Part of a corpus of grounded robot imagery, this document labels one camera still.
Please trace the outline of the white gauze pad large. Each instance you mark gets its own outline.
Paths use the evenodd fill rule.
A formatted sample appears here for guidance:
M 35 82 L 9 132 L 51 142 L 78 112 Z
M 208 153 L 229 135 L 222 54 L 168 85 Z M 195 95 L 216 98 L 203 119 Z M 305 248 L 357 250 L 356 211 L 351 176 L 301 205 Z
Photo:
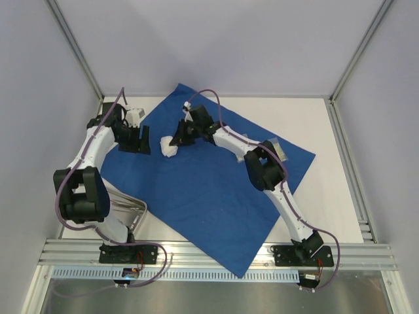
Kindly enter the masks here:
M 177 154 L 178 146 L 170 145 L 172 139 L 172 136 L 165 136 L 160 139 L 161 153 L 167 158 L 171 158 Z

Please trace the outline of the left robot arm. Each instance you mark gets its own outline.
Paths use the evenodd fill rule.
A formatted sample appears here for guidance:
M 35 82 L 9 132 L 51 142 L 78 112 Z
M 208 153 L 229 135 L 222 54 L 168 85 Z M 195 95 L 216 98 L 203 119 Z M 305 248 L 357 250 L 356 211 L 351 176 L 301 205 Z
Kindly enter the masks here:
M 101 176 L 109 149 L 117 144 L 123 152 L 150 155 L 150 127 L 129 126 L 119 118 L 101 123 L 93 118 L 86 126 L 86 139 L 75 159 L 53 174 L 55 212 L 69 230 L 94 230 L 104 241 L 115 245 L 122 262 L 137 254 L 132 231 L 111 212 L 111 199 Z

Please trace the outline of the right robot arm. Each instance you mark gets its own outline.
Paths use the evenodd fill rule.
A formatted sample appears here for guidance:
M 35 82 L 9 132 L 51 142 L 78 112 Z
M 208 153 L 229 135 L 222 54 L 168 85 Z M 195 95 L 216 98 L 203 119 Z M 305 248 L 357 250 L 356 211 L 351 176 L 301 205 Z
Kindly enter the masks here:
M 291 236 L 292 250 L 287 255 L 309 265 L 319 256 L 323 240 L 313 226 L 304 220 L 287 183 L 287 170 L 270 141 L 258 142 L 240 135 L 221 121 L 215 122 L 205 106 L 183 105 L 181 119 L 171 146 L 190 146 L 198 138 L 224 148 L 244 159 L 251 184 L 264 192 L 278 210 Z

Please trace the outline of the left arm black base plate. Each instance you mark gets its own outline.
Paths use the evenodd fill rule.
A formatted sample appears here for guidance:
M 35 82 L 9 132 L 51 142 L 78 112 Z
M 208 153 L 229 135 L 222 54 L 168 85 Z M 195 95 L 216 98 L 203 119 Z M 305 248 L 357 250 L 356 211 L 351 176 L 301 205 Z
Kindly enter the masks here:
M 155 245 L 100 246 L 100 264 L 156 264 L 158 247 Z

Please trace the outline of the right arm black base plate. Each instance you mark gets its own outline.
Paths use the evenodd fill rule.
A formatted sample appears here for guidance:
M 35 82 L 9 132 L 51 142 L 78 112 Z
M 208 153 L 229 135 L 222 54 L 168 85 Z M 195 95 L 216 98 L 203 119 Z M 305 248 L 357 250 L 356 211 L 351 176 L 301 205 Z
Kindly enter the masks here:
M 333 267 L 335 262 L 329 246 L 323 246 L 312 256 L 301 258 L 293 245 L 271 245 L 276 267 Z

